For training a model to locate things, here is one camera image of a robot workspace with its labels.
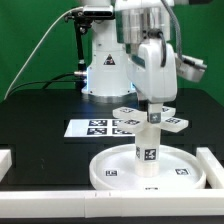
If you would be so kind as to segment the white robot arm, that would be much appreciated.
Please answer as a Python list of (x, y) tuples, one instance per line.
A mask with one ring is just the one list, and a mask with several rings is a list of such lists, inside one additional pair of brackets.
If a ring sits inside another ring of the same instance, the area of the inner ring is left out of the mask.
[(135, 89), (150, 123), (177, 94), (179, 76), (197, 82), (206, 66), (182, 54), (174, 5), (212, 0), (81, 0), (93, 26), (92, 62), (85, 91), (98, 99), (123, 97)]

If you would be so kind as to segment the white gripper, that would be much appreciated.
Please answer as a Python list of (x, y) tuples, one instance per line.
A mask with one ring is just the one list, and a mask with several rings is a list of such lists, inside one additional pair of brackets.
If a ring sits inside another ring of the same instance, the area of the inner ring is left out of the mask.
[(161, 122), (162, 104), (173, 101), (177, 94), (177, 76), (175, 53), (170, 44), (166, 44), (166, 63), (163, 59), (162, 41), (151, 39), (142, 43), (136, 55), (130, 55), (127, 62), (127, 75), (135, 88), (142, 94), (137, 95), (138, 109), (146, 112), (151, 124)]

